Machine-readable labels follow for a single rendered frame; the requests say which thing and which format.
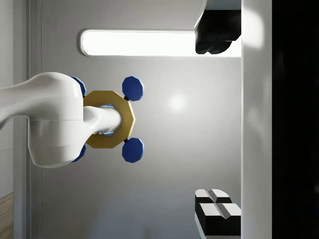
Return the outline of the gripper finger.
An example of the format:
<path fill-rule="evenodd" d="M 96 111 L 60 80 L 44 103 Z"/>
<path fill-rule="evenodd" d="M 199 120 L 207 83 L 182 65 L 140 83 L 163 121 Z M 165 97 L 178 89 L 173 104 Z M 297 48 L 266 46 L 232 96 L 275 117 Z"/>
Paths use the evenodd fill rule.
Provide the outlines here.
<path fill-rule="evenodd" d="M 241 35 L 241 0 L 204 0 L 194 30 L 197 54 L 223 53 Z"/>
<path fill-rule="evenodd" d="M 222 190 L 195 191 L 195 222 L 201 239 L 241 239 L 241 209 Z"/>

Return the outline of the drone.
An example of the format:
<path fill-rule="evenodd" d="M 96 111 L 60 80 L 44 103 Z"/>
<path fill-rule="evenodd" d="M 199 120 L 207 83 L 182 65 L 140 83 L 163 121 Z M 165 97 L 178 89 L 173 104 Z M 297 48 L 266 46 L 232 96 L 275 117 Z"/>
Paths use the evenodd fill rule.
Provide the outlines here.
<path fill-rule="evenodd" d="M 144 96 L 142 81 L 134 76 L 126 77 L 122 83 L 122 97 L 114 91 L 92 91 L 85 95 L 84 83 L 72 78 L 79 83 L 83 95 L 84 122 L 88 124 L 85 132 L 89 134 L 84 144 L 92 148 L 114 148 L 123 142 L 124 160 L 139 161 L 145 146 L 139 138 L 130 138 L 136 120 L 131 101 Z"/>

